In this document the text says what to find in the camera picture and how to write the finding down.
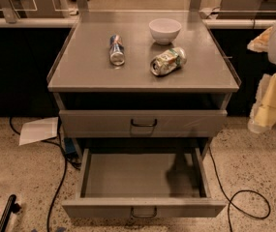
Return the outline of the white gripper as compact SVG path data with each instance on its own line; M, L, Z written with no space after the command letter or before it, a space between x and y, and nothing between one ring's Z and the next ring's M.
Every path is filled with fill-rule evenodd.
M251 40L247 48L254 52L267 52L268 59L276 65L276 22L273 27L265 29ZM276 124L276 73L264 74L256 93L248 130L253 133L263 133L272 129Z

